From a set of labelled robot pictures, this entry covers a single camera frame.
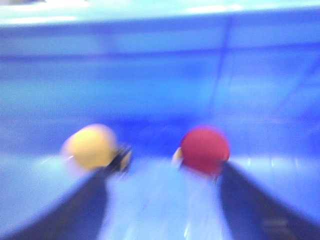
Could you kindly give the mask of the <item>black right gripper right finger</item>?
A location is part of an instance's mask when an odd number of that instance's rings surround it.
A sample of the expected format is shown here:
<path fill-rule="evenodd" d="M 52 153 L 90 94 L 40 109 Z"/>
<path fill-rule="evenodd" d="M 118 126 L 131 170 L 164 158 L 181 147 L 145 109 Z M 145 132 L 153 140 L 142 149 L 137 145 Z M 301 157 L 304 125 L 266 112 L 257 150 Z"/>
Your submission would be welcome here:
<path fill-rule="evenodd" d="M 319 223 L 276 200 L 224 162 L 219 198 L 234 240 L 318 240 Z"/>

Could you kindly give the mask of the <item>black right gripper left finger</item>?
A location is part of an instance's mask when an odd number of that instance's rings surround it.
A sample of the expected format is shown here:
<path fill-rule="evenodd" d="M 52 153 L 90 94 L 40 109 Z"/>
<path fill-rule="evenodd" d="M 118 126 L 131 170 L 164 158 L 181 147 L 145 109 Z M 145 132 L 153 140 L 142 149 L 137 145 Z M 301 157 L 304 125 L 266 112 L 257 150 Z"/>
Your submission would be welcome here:
<path fill-rule="evenodd" d="M 96 240 L 106 215 L 107 171 L 99 168 L 57 205 L 7 232 L 2 240 Z"/>

